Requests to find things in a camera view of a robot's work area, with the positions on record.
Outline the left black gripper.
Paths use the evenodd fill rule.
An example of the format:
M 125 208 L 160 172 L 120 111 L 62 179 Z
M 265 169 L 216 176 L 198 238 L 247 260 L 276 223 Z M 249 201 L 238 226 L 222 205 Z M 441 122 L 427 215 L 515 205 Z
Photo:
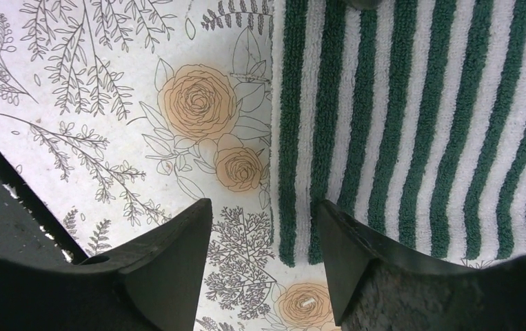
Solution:
M 383 0 L 343 0 L 349 7 L 356 10 L 374 10 Z

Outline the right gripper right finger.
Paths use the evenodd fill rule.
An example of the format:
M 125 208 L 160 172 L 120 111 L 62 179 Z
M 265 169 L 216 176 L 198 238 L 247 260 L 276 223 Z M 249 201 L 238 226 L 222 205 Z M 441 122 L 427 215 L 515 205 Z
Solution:
M 328 200 L 316 227 L 342 330 L 526 330 L 526 255 L 483 269 L 413 250 Z

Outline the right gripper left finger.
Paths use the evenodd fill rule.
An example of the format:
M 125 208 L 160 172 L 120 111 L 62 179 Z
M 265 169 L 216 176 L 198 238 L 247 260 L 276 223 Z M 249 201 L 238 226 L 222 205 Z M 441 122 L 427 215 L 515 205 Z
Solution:
M 200 199 L 79 265 L 0 257 L 0 330 L 191 330 L 212 220 L 212 202 Z

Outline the green white striped towel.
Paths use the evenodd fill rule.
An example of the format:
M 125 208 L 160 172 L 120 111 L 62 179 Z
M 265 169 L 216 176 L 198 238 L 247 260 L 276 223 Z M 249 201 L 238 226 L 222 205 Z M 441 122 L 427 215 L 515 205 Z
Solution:
M 322 261 L 324 199 L 447 261 L 526 254 L 526 1 L 276 1 L 279 258 Z

